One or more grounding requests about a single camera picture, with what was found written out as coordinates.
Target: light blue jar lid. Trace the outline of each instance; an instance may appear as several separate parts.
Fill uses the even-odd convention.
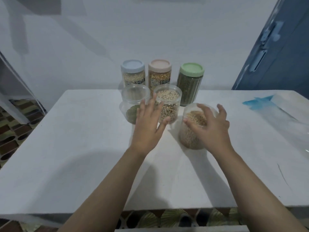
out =
[[[126,60],[120,65],[121,71],[125,73],[138,73],[145,70],[145,64],[136,59]]]

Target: transparent container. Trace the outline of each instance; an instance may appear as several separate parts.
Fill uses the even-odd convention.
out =
[[[148,86],[150,96],[152,97],[153,90],[164,84],[169,84],[171,81],[172,65],[164,59],[155,59],[148,65]]]
[[[156,105],[159,105],[162,101],[164,102],[159,122],[161,123],[165,117],[169,116],[171,117],[170,123],[173,123],[178,117],[182,95],[181,90],[175,85],[165,84],[157,86],[154,89],[154,93],[157,94]]]
[[[204,68],[197,63],[181,65],[177,79],[177,87],[182,91],[180,106],[187,106],[194,102],[204,72]]]
[[[140,60],[126,60],[120,66],[123,86],[141,84],[145,85],[145,64]]]
[[[122,112],[129,123],[135,124],[137,108],[140,107],[141,101],[145,99],[145,102],[148,103],[150,99],[149,88],[145,85],[129,85],[123,88],[121,97]]]
[[[215,117],[218,115],[218,112],[213,107],[209,105],[206,106],[211,109]],[[197,103],[192,103],[185,107],[182,119],[188,119],[201,127],[207,125],[206,117],[202,109],[197,107]],[[179,131],[179,140],[181,144],[183,144],[186,148],[189,149],[200,150],[204,148],[203,143],[199,140],[195,133],[183,122],[183,120]]]

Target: hand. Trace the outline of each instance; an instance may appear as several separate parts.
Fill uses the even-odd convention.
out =
[[[222,105],[218,104],[219,114],[214,117],[209,107],[198,104],[205,114],[207,125],[200,127],[188,119],[183,121],[186,125],[197,135],[203,142],[205,148],[213,155],[230,150],[234,150],[230,142],[228,129],[230,127],[229,121],[226,120],[226,111]]]
[[[145,105],[145,100],[142,100],[140,108],[137,109],[136,124],[130,148],[144,156],[156,147],[171,119],[166,117],[157,128],[164,103],[161,102],[155,108],[156,97],[157,94],[154,93],[148,105]]]

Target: blue door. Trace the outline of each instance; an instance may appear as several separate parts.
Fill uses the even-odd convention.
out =
[[[279,0],[233,90],[294,90],[309,99],[309,0]]]

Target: plastic jar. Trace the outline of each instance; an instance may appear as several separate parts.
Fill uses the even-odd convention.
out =
[[[161,123],[167,116],[171,117],[170,123],[177,120],[182,95],[181,90],[175,85],[165,84],[157,86],[154,93],[157,94],[156,105],[164,102],[159,122]]]
[[[164,84],[169,84],[171,81],[172,65],[164,59],[155,59],[148,65],[148,85],[150,95],[152,96],[153,90]]]
[[[212,113],[216,117],[218,115],[218,112],[211,106],[208,107],[211,109]],[[197,103],[192,103],[185,107],[183,111],[183,119],[188,119],[201,127],[206,126],[207,124],[206,117],[202,109],[197,107]],[[183,120],[179,131],[179,139],[180,143],[183,144],[186,148],[193,150],[200,150],[204,148],[203,143],[199,140],[195,133],[183,122]]]
[[[133,84],[145,85],[145,64],[140,60],[126,60],[120,66],[123,78],[123,86]]]
[[[148,103],[150,99],[149,88],[145,85],[129,85],[122,89],[121,97],[127,121],[135,124],[137,108],[140,107],[141,101],[145,99],[145,102]]]
[[[181,65],[177,79],[177,87],[182,91],[180,106],[187,106],[194,102],[204,72],[204,68],[197,63]]]

